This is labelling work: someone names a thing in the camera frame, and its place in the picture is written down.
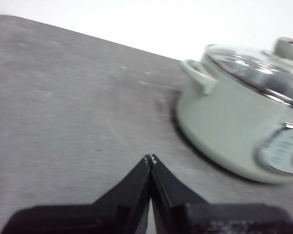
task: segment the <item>control panel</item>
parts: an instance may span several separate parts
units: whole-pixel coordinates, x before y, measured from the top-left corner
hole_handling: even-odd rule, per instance
[[[281,173],[293,174],[293,123],[273,131],[259,149],[263,165]]]

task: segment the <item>pot handle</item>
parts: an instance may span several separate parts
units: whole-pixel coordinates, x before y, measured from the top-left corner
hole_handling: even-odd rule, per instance
[[[181,66],[185,73],[202,87],[203,94],[211,94],[217,80],[205,75],[206,72],[200,62],[187,59],[181,62]]]

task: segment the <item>pot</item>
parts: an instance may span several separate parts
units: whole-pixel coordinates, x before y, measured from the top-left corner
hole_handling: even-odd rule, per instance
[[[243,177],[293,180],[293,39],[274,52],[209,45],[200,62],[185,60],[191,78],[176,115],[207,157]]]

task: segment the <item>glass lid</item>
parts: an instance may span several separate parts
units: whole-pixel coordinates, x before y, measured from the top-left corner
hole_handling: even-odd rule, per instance
[[[293,105],[293,40],[280,38],[275,52],[210,45],[206,54],[222,69],[257,91]]]

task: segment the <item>white background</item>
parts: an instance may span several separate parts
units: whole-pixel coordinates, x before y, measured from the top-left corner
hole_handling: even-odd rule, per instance
[[[207,44],[272,49],[293,38],[293,0],[0,0],[19,16],[175,59]]]

